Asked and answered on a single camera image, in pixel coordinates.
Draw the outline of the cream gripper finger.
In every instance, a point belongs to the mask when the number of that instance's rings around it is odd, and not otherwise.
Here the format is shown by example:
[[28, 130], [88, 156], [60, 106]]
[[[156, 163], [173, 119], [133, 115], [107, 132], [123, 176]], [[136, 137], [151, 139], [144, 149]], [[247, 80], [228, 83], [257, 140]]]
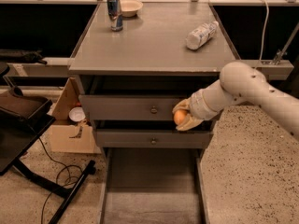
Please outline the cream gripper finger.
[[174, 108], [173, 108], [173, 112], [177, 112], [178, 110], [190, 110], [190, 99], [184, 99], [180, 102], [178, 102]]
[[186, 118], [183, 120], [181, 124], [177, 125], [176, 129], [178, 131], [188, 131], [192, 128], [197, 127], [202, 122], [203, 121], [201, 119], [197, 119], [193, 117], [191, 114], [187, 113]]

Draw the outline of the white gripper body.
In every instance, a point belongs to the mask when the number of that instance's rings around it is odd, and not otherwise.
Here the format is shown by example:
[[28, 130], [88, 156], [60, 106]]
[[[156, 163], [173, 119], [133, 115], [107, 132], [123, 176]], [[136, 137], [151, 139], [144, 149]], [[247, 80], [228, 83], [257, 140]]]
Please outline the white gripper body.
[[203, 89], [192, 94], [189, 107], [190, 113], [197, 119], [210, 120], [218, 114], [206, 104]]

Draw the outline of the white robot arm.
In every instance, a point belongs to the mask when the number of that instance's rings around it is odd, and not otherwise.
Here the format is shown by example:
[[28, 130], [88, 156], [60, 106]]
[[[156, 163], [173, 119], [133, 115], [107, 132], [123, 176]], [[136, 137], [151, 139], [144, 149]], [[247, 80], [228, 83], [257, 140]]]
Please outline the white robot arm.
[[188, 131], [216, 117], [225, 107], [249, 102], [260, 107], [287, 133], [299, 140], [299, 100], [271, 86], [263, 73], [242, 62], [226, 64], [217, 81], [180, 101], [173, 114], [187, 112], [176, 121], [178, 131]]

